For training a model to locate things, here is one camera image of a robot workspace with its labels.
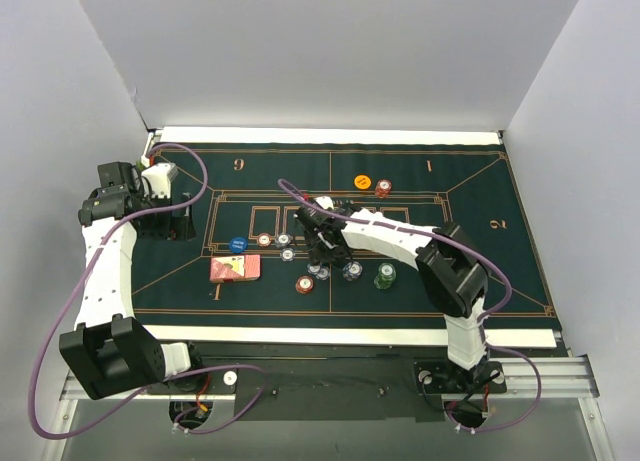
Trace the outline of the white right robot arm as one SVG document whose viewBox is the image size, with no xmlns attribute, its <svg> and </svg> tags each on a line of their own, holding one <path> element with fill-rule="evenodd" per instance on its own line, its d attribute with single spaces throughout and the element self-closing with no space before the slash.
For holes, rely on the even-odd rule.
<svg viewBox="0 0 640 461">
<path fill-rule="evenodd" d="M 354 276 L 354 253 L 368 251 L 414 269 L 428 301 L 445 319 L 449 383 L 468 390 L 482 379 L 488 349 L 480 317 L 491 268 L 473 252 L 459 225 L 414 226 L 327 196 L 304 202 L 294 219 L 314 265 Z"/>
</svg>

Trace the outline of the orange big blind button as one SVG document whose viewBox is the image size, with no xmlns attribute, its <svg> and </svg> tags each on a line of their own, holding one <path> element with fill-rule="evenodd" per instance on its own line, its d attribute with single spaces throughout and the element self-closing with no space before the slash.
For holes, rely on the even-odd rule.
<svg viewBox="0 0 640 461">
<path fill-rule="evenodd" d="M 354 177 L 353 184 L 359 190 L 368 190 L 372 185 L 372 180 L 365 174 L 359 174 Z"/>
</svg>

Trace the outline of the single red poker chip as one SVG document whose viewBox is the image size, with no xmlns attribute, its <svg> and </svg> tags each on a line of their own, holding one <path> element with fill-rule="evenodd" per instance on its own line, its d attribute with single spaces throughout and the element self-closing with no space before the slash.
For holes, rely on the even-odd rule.
<svg viewBox="0 0 640 461">
<path fill-rule="evenodd" d="M 268 247 L 271 242 L 271 236 L 267 233 L 261 233 L 257 238 L 257 243 L 261 247 Z"/>
</svg>

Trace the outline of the blue small blind button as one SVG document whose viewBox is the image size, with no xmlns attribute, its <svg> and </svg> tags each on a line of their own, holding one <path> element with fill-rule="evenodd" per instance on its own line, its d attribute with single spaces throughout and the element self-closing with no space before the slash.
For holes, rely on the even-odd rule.
<svg viewBox="0 0 640 461">
<path fill-rule="evenodd" d="M 245 237 L 236 236 L 229 241 L 228 246 L 232 253 L 243 253 L 248 249 L 248 240 Z"/>
</svg>

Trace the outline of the blue poker chip stack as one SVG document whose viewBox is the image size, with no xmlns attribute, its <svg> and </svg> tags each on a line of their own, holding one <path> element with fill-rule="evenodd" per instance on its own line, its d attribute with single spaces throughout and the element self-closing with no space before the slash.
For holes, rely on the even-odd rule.
<svg viewBox="0 0 640 461">
<path fill-rule="evenodd" d="M 345 280 L 356 281 L 361 277 L 363 267 L 357 261 L 350 261 L 343 267 L 342 272 Z"/>
</svg>

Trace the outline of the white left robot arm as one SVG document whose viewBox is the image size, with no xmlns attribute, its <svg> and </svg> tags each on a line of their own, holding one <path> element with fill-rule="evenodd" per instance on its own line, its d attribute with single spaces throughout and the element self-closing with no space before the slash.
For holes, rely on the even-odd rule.
<svg viewBox="0 0 640 461">
<path fill-rule="evenodd" d="M 186 393 L 204 384 L 206 369 L 194 347 L 160 342 L 135 318 L 132 303 L 137 240 L 193 239 L 190 199 L 190 194 L 182 194 L 182 207 L 174 210 L 169 198 L 101 188 L 79 210 L 90 273 L 74 328 L 60 335 L 59 351 L 93 400 L 168 378 Z"/>
</svg>

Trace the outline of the red poker chip stack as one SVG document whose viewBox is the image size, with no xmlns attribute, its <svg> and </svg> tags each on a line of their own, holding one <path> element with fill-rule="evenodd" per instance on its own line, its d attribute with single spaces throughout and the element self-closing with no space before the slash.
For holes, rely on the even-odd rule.
<svg viewBox="0 0 640 461">
<path fill-rule="evenodd" d="M 314 279 L 308 275 L 299 277 L 295 289 L 299 294 L 309 294 L 314 289 Z"/>
</svg>

